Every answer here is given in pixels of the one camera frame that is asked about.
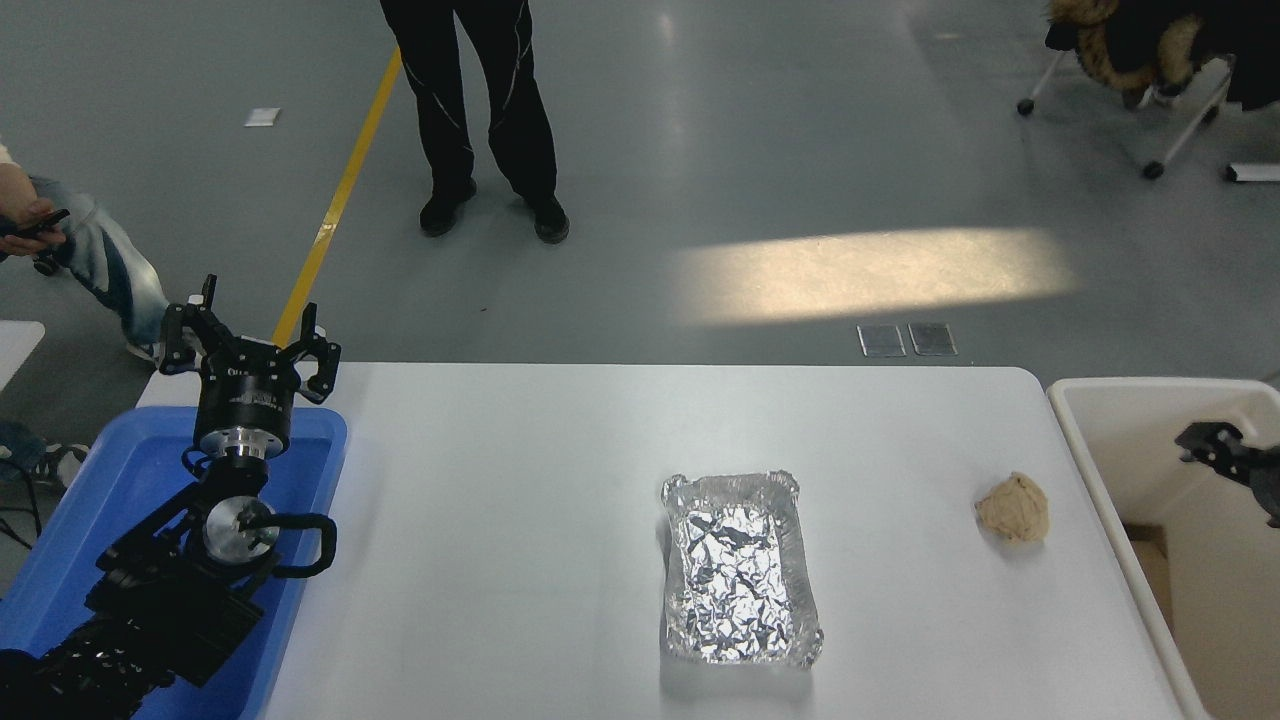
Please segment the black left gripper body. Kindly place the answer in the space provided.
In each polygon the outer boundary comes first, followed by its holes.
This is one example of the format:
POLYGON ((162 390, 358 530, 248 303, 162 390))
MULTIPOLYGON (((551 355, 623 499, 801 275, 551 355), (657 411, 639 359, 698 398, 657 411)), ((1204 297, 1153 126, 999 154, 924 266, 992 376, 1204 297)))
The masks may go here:
POLYGON ((291 436, 300 377, 275 345, 234 340, 206 348, 198 373, 195 438, 237 427, 291 436))

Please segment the person's hand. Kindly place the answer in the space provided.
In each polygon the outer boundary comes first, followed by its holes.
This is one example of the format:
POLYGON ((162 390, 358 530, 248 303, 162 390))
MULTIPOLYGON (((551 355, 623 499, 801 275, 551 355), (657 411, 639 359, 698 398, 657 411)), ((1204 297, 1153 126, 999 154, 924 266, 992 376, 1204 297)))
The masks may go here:
MULTIPOLYGON (((37 195, 29 176, 14 163, 1 164, 1 214, 19 228, 55 213, 50 199, 37 195)), ((67 242, 65 234, 54 227, 35 238, 6 234, 1 238, 3 255, 23 258, 41 254, 67 242)))

